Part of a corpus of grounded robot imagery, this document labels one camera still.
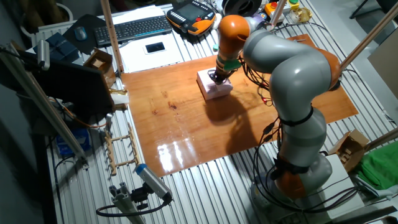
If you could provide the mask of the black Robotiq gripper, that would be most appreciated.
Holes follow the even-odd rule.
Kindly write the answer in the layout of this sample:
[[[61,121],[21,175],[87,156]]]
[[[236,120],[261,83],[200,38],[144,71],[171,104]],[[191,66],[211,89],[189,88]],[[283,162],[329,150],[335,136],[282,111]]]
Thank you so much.
[[[233,74],[233,71],[224,71],[224,70],[218,70],[216,69],[214,74],[213,74],[213,81],[217,85],[223,84],[231,75]]]

